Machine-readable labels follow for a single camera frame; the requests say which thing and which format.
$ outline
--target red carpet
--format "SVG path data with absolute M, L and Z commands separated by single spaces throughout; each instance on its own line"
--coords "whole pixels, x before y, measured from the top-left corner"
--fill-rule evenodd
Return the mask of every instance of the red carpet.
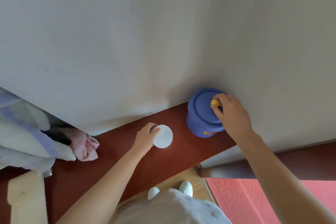
M 206 179 L 218 206 L 233 224 L 280 224 L 256 179 Z M 302 181 L 336 214 L 336 181 Z

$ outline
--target wall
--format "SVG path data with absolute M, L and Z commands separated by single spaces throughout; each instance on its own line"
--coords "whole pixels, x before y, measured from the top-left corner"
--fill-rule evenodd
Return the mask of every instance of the wall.
M 0 86 L 96 135 L 233 92 L 273 150 L 336 137 L 334 0 L 0 0 Z M 237 147 L 204 166 L 241 158 Z
M 336 138 L 335 14 L 335 0 L 257 0 L 217 70 L 274 151 Z M 202 166 L 239 158 L 235 146 Z

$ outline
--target blue trash can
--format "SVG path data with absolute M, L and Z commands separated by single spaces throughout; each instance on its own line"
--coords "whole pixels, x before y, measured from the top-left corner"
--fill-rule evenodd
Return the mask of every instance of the blue trash can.
M 210 108 L 213 97 L 218 93 L 224 92 L 216 88 L 203 88 L 189 100 L 187 126 L 194 135 L 206 138 L 224 130 L 221 121 Z

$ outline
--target shoe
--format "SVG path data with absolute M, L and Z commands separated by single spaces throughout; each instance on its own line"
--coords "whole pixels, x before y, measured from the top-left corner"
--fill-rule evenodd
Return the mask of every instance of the shoe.
M 158 193 L 160 192 L 160 190 L 157 187 L 153 187 L 148 191 L 148 200 L 151 200 L 153 197 L 155 197 Z
M 182 192 L 186 196 L 193 197 L 193 186 L 190 182 L 184 181 L 178 191 Z

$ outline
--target person's right arm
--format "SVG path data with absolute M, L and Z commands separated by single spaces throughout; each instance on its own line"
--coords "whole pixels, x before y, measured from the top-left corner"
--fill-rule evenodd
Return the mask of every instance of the person's right arm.
M 221 112 L 211 106 L 227 133 L 237 143 L 281 223 L 336 224 L 336 217 L 288 170 L 254 132 L 250 117 L 231 94 L 218 94 Z

